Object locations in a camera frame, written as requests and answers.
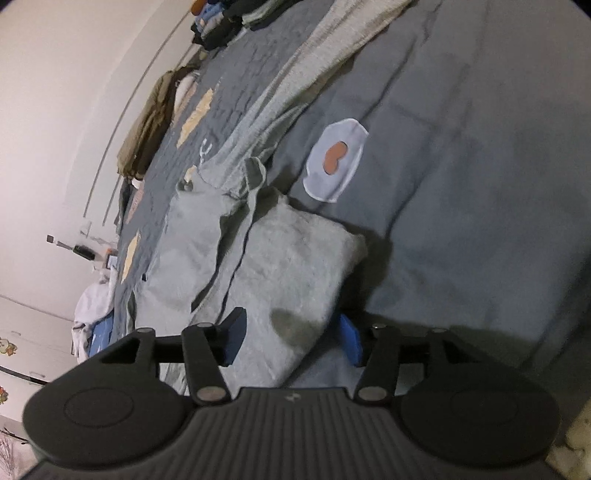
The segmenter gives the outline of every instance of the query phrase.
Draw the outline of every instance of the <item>brown coat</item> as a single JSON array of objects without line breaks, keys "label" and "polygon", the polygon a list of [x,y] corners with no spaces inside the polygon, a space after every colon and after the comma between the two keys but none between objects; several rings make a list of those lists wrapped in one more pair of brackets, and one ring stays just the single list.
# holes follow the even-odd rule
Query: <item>brown coat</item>
[{"label": "brown coat", "polygon": [[158,79],[117,155],[120,175],[144,178],[172,120],[177,85],[192,70],[194,66],[181,67]]}]

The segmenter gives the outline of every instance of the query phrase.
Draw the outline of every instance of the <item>logo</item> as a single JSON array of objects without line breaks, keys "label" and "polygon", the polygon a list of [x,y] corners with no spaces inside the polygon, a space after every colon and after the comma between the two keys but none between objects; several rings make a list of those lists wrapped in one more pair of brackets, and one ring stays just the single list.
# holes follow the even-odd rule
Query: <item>logo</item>
[{"label": "logo", "polygon": [[296,403],[297,401],[301,400],[301,395],[299,393],[292,393],[291,395],[286,395],[285,399],[292,403]]}]

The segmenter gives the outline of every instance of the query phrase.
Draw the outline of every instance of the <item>round black pad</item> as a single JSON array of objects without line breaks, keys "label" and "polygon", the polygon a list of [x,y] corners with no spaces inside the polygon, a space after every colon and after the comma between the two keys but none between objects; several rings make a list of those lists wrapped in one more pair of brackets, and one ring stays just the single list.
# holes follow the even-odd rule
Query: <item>round black pad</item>
[{"label": "round black pad", "polygon": [[458,364],[401,401],[411,436],[459,465],[501,468],[545,455],[560,423],[548,393],[502,365]]},{"label": "round black pad", "polygon": [[95,468],[163,447],[178,433],[185,412],[171,387],[128,365],[110,365],[108,374],[95,369],[46,385],[28,402],[23,423],[53,463]]}]

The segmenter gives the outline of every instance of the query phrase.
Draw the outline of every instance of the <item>white towel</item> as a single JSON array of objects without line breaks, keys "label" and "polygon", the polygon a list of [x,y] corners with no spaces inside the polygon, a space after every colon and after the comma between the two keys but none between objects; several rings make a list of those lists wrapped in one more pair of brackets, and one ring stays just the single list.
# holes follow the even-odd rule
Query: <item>white towel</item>
[{"label": "white towel", "polygon": [[97,283],[90,285],[78,300],[74,312],[72,340],[78,363],[88,359],[89,339],[95,323],[106,317],[115,304],[115,287],[118,272],[114,267],[100,270]]}]

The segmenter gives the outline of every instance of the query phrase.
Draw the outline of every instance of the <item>bed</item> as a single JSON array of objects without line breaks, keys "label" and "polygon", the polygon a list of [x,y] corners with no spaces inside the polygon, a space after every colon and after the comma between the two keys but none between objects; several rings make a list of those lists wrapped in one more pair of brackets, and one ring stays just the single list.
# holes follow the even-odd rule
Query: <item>bed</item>
[{"label": "bed", "polygon": [[[131,291],[179,180],[223,145],[331,3],[304,0],[200,66],[121,233],[120,252],[138,232],[141,241],[116,291],[112,342],[134,327]],[[407,332],[451,328],[544,383],[565,418],[591,395],[589,44],[591,22],[567,0],[413,1],[340,67],[267,164],[268,183],[292,205],[364,235],[369,255],[341,308]],[[177,148],[210,89],[208,113]],[[306,159],[346,118],[369,132],[363,156],[338,202],[319,202],[303,186]],[[288,384],[355,384],[360,372],[333,333]]]}]

